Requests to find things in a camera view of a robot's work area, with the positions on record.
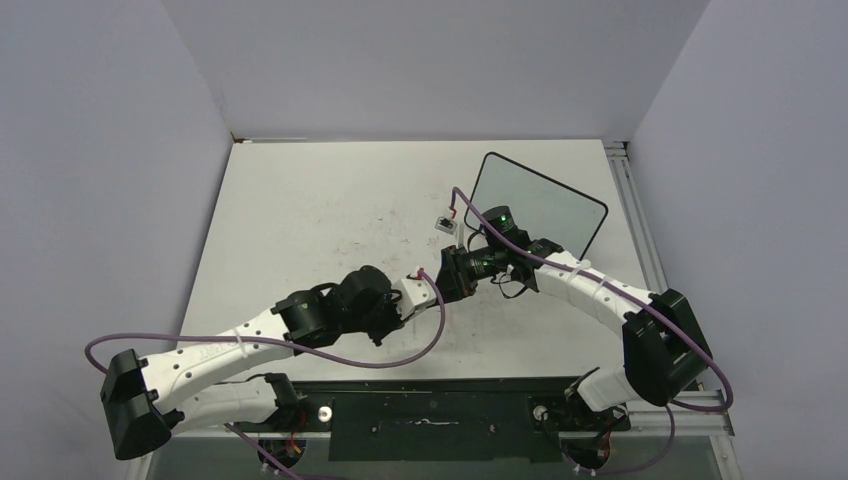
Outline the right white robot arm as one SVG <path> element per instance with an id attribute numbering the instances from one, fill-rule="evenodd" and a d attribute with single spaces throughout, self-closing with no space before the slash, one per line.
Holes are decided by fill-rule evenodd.
<path id="1" fill-rule="evenodd" d="M 559 244 L 531 238 L 506 206 L 483 217 L 484 246 L 440 252 L 436 285 L 445 302 L 472 296 L 481 280 L 506 276 L 524 291 L 565 301 L 621 340 L 621 365 L 594 367 L 567 388 L 565 411 L 573 425 L 590 428 L 606 410 L 632 400 L 666 406 L 708 368 L 712 355 L 684 295 L 606 276 Z"/>

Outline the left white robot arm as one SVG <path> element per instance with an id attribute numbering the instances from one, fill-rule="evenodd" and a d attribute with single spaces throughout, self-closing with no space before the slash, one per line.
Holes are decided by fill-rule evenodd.
<path id="1" fill-rule="evenodd" d="M 327 358 L 326 348 L 345 334 L 381 345 L 434 298 L 420 275 L 391 281 L 366 265 L 338 283 L 295 291 L 217 335 L 193 336 L 162 353 L 122 351 L 103 366 L 100 391 L 114 456 L 136 459 L 178 433 L 222 423 L 286 430 L 297 420 L 295 397 L 237 375 L 302 354 Z"/>

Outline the black framed small whiteboard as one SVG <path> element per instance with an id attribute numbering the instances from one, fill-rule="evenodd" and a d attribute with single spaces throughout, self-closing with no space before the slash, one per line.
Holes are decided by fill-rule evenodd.
<path id="1" fill-rule="evenodd" d="M 509 207 L 531 238 L 551 240 L 578 259 L 609 212 L 601 200 L 497 152 L 484 156 L 469 200 L 480 212 Z"/>

